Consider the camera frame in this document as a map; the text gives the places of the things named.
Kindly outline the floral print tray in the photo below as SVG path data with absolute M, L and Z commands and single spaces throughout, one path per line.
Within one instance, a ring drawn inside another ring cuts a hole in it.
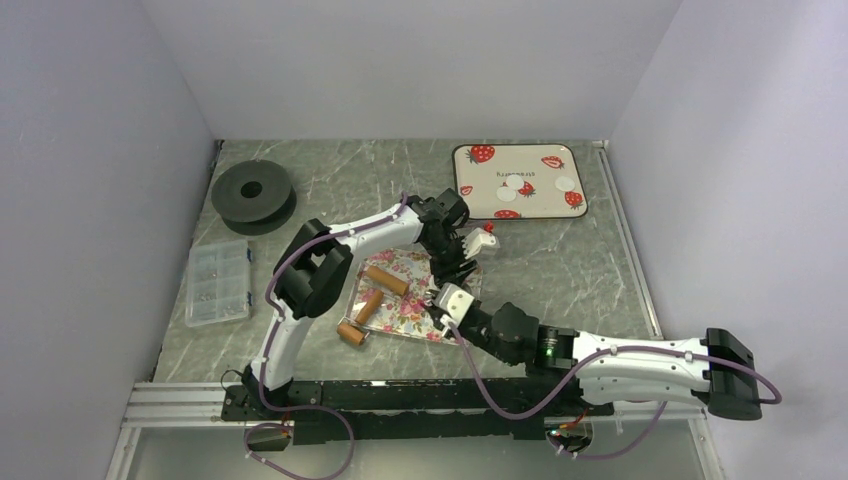
M 396 293 L 368 277 L 366 271 L 371 267 L 406 283 L 407 292 Z M 444 338 L 425 310 L 425 294 L 435 288 L 429 267 L 430 256 L 418 251 L 388 249 L 366 258 L 355 276 L 344 319 L 368 332 L 454 346 L 456 341 L 453 338 Z M 371 297 L 378 291 L 383 293 L 380 305 L 367 319 L 358 322 L 356 318 L 360 311 L 371 302 Z

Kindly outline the wooden rolling pin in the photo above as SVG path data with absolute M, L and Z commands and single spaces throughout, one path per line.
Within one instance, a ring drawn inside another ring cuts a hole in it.
M 370 280 L 375 287 L 370 290 L 364 306 L 356 316 L 353 319 L 340 320 L 336 329 L 342 340 L 357 347 L 365 343 L 368 333 L 364 327 L 382 305 L 386 293 L 390 292 L 396 297 L 403 298 L 410 288 L 408 282 L 377 266 L 366 267 L 362 276 Z

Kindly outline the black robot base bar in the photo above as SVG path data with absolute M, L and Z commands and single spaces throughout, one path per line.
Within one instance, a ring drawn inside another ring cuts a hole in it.
M 471 379 L 296 380 L 265 406 L 253 385 L 226 387 L 221 418 L 225 422 L 286 419 L 297 445 L 329 441 L 506 436 L 541 440 L 558 421 L 580 414 L 609 417 L 612 404 L 592 406 L 570 383 L 540 412 L 524 420 L 495 413 Z

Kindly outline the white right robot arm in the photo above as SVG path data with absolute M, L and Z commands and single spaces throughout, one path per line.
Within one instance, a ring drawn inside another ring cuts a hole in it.
M 701 338 L 631 341 L 585 331 L 542 325 L 511 303 L 490 315 L 478 302 L 447 307 L 443 332 L 456 338 L 468 355 L 476 346 L 510 365 L 523 364 L 528 374 L 557 378 L 551 391 L 522 412 L 498 405 L 482 380 L 475 379 L 486 403 L 498 415 L 524 420 L 552 403 L 564 415 L 586 405 L 625 402 L 675 402 L 706 409 L 737 421 L 762 417 L 762 407 L 779 401 L 763 398 L 763 379 L 754 354 L 731 332 L 709 328 Z

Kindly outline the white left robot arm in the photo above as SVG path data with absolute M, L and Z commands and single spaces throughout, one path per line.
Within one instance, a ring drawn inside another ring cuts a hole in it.
M 349 272 L 382 251 L 421 246 L 430 257 L 437 286 L 461 285 L 476 269 L 476 258 L 498 245 L 483 228 L 462 229 L 470 216 L 453 189 L 437 197 L 404 195 L 388 210 L 349 223 L 306 222 L 282 254 L 265 292 L 272 309 L 259 353 L 242 374 L 250 390 L 248 407 L 264 420 L 287 406 L 295 362 L 314 320 L 339 300 Z

